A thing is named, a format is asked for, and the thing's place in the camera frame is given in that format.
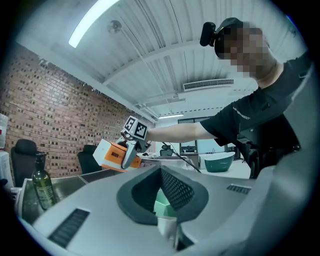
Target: green bowl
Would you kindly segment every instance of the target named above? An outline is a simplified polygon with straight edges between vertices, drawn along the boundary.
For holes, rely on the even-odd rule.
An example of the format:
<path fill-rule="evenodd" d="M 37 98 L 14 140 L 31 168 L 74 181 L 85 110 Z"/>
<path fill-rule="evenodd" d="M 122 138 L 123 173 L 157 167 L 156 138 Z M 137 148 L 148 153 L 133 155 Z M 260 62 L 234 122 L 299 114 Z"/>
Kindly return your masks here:
<path fill-rule="evenodd" d="M 234 158 L 235 152 L 214 153 L 204 159 L 205 168 L 209 173 L 223 173 L 229 170 Z"/>

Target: white ceiling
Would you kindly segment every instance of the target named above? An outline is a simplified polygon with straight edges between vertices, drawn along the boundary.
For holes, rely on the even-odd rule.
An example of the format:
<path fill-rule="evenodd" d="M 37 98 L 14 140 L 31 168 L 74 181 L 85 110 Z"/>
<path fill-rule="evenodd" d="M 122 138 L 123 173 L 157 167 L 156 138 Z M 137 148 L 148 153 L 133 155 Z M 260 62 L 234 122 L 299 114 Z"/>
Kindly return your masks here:
<path fill-rule="evenodd" d="M 306 50 L 267 0 L 120 0 L 73 48 L 70 36 L 95 1 L 47 0 L 17 42 L 149 120 L 151 113 L 214 115 L 257 88 L 218 60 L 213 48 L 200 46 L 204 22 L 218 27 L 237 17 L 255 23 L 283 62 Z M 122 26 L 116 34 L 108 32 L 112 20 Z M 229 88 L 182 93 L 184 83 L 223 78 L 238 79 Z"/>

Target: black chair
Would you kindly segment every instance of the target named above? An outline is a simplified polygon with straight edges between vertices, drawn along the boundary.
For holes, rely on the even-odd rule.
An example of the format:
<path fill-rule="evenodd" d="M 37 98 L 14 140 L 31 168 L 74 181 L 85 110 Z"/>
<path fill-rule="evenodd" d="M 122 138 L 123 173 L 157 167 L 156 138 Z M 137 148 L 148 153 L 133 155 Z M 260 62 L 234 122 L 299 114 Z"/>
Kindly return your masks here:
<path fill-rule="evenodd" d="M 22 187 L 25 179 L 31 179 L 36 169 L 37 145 L 32 140 L 19 139 L 11 148 L 11 161 L 16 187 Z"/>
<path fill-rule="evenodd" d="M 160 156 L 161 157 L 171 157 L 173 154 L 173 151 L 171 149 L 171 146 L 169 145 L 162 145 L 162 149 L 160 150 Z"/>
<path fill-rule="evenodd" d="M 95 145 L 84 145 L 83 151 L 78 153 L 77 156 L 83 174 L 90 174 L 102 170 L 102 167 L 97 164 L 93 156 L 96 148 L 97 146 Z"/>

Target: green bottle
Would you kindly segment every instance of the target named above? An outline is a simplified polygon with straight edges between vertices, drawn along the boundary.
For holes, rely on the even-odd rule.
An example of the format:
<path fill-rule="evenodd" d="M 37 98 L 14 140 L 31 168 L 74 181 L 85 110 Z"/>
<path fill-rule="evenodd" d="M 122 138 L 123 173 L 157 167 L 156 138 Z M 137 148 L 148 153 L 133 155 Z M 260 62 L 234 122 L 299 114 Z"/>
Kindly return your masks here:
<path fill-rule="evenodd" d="M 46 211 L 57 203 L 49 173 L 45 171 L 45 153 L 36 154 L 32 183 L 41 208 Z"/>

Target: red brick wall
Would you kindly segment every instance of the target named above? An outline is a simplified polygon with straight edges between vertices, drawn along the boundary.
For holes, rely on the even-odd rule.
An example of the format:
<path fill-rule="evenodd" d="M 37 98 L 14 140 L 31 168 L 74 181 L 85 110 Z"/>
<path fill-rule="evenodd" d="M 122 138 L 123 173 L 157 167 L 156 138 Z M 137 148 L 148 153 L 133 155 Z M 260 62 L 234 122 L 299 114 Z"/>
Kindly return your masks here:
<path fill-rule="evenodd" d="M 51 177 L 80 174 L 77 153 L 84 145 L 97 145 L 101 139 L 115 141 L 130 115 L 141 119 L 18 44 L 0 81 L 0 112 L 9 119 L 5 150 L 10 152 L 19 139 L 34 141 L 38 150 L 47 153 L 46 170 Z"/>

